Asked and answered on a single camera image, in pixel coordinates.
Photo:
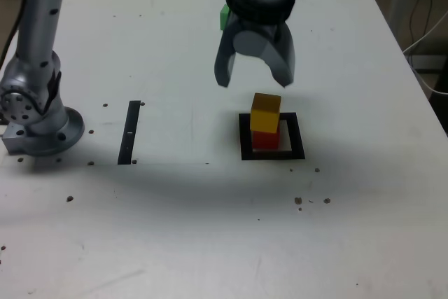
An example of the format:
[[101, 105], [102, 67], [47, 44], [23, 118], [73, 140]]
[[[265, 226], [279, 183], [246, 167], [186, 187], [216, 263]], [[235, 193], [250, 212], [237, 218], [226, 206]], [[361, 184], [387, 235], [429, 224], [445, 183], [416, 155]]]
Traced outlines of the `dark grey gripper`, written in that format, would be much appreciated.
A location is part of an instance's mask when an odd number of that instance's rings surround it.
[[262, 60], [282, 87], [294, 81], [295, 49], [286, 23], [262, 25], [230, 13], [214, 64], [216, 82], [229, 86], [236, 52]]

